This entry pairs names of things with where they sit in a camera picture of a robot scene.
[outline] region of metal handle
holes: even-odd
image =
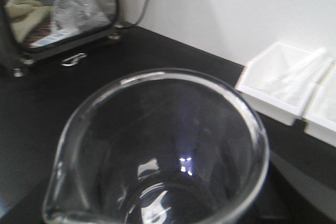
[[[78,62],[85,58],[87,56],[86,53],[79,53],[79,54],[76,54],[76,55],[73,55],[69,58],[66,58],[64,59],[62,62],[61,62],[61,65],[64,66],[64,67],[71,67],[71,66],[74,66],[76,64],[78,64]]]

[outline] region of black countertop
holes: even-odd
[[[44,196],[62,128],[75,108],[103,85],[140,70],[178,67],[234,86],[243,69],[142,28],[128,30],[118,42],[102,40],[82,51],[89,56],[71,68],[60,61],[75,52],[40,62],[22,78],[0,71],[0,216],[1,205],[4,212],[12,209],[0,223],[40,223],[39,208],[29,205],[40,204]],[[285,126],[260,116],[272,163],[282,178],[317,214],[336,220],[336,148],[304,134],[302,121]],[[306,210],[293,207],[297,213]],[[320,223],[333,223],[329,218]]]

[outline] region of beige glove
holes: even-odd
[[[23,42],[51,12],[50,6],[35,0],[8,0],[5,9],[12,19],[11,27],[18,42]]]
[[[34,7],[25,19],[11,23],[14,37],[23,42],[27,35],[45,19],[51,11],[51,6]]]
[[[8,0],[5,9],[10,18],[17,18],[30,13],[34,6],[43,6],[35,0]]]

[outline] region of white plastic tray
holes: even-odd
[[[263,81],[281,76],[286,70],[311,53],[276,42],[247,63],[236,84],[236,89],[242,92],[245,100],[255,110],[283,124],[293,125],[295,119],[302,117],[317,83],[331,65],[331,58],[328,59],[329,64],[318,70],[318,74],[299,93],[299,97],[293,103],[275,98],[263,92],[259,87]]]
[[[307,134],[336,147],[336,66],[317,88],[303,118]]]

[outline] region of white label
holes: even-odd
[[[56,34],[50,34],[42,39],[39,39],[38,41],[31,43],[30,47],[42,47],[51,43],[55,43],[59,40],[68,38],[72,35],[77,34],[78,31],[73,29],[73,30],[66,30],[66,29],[62,29],[59,30]]]

